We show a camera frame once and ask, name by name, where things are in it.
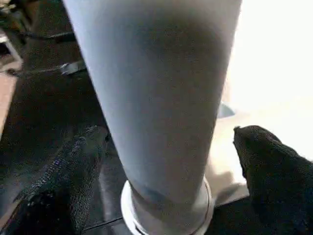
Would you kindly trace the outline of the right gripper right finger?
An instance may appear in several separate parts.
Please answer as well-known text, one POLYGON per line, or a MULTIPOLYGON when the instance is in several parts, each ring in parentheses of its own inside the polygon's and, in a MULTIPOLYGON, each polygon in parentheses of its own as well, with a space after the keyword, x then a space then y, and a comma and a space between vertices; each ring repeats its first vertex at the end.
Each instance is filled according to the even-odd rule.
POLYGON ((273 235, 313 233, 313 163, 269 130, 237 126, 233 144, 259 220, 273 235))

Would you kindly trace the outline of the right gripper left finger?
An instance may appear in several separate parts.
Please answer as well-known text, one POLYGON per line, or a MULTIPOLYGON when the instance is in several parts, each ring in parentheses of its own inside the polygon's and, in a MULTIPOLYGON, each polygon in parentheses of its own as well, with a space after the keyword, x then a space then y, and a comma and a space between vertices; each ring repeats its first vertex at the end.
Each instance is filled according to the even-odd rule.
POLYGON ((88 126, 66 141, 13 201, 2 235, 79 235, 89 217, 108 131, 88 126))

